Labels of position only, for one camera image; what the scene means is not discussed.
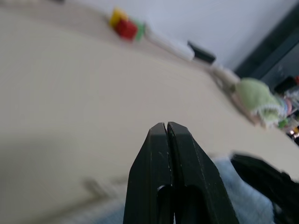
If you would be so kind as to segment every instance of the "black object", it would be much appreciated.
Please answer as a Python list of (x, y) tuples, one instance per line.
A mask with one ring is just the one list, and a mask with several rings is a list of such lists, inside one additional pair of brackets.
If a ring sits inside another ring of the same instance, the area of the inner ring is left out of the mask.
[(287, 52), (299, 43), (299, 40), (294, 38), (294, 33), (298, 28), (299, 3), (296, 3), (288, 15), (282, 19), (257, 48), (238, 66), (235, 73), (240, 77), (261, 78)]
[(203, 60), (205, 62), (208, 62), (209, 64), (212, 64), (216, 60), (216, 56), (213, 55), (212, 53), (209, 53), (207, 51), (204, 51), (203, 49), (200, 49), (197, 47), (195, 44), (191, 43), (188, 41), (188, 45), (192, 48), (192, 50), (195, 53), (195, 57)]
[(293, 77), (287, 77), (283, 82), (281, 82), (274, 88), (274, 91), (278, 94), (283, 95), (285, 91), (295, 87), (296, 85), (297, 82)]
[(281, 219), (283, 214), (287, 220), (283, 223), (299, 223), (299, 184), (293, 182), (288, 174), (250, 156), (235, 154), (231, 162), (246, 183), (280, 207), (282, 211), (275, 218), (280, 216)]
[(266, 83), (271, 91), (287, 77), (299, 72), (299, 29), (295, 30), (254, 72), (249, 76)]
[(129, 174), (123, 224), (238, 224), (219, 172), (184, 126), (152, 127)]

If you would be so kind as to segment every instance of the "red block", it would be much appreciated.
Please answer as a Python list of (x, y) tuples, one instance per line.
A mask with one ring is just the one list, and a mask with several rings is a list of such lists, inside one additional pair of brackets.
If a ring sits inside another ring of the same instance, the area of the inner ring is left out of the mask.
[(131, 21), (120, 19), (120, 21), (115, 27), (115, 31), (119, 34), (121, 38), (132, 41), (135, 39), (138, 27)]

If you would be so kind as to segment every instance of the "yellow block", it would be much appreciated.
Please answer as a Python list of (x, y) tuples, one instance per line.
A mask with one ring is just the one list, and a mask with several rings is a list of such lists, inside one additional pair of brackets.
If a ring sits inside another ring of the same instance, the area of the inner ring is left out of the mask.
[(124, 11), (122, 11), (120, 8), (115, 8), (113, 10), (113, 14), (110, 18), (109, 25), (114, 28), (118, 24), (120, 19), (128, 20), (128, 15)]

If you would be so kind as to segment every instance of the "black clamp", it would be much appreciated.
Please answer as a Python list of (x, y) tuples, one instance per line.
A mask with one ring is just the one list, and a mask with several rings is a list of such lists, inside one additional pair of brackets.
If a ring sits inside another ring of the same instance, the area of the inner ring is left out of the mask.
[(238, 224), (219, 172), (184, 126), (153, 126), (129, 174), (123, 224)]

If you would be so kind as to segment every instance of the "towel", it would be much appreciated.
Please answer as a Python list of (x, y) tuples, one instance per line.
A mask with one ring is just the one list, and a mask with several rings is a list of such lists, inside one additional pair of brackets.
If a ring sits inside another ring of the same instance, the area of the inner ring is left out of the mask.
[(261, 81), (243, 78), (235, 85), (235, 92), (250, 114), (259, 115), (266, 127), (276, 126), (287, 115), (284, 104)]
[(274, 224), (272, 202), (244, 182), (229, 158), (214, 160), (240, 224)]
[(125, 207), (123, 206), (119, 208), (117, 211), (108, 214), (104, 218), (101, 218), (96, 222), (96, 224), (122, 224), (124, 212)]

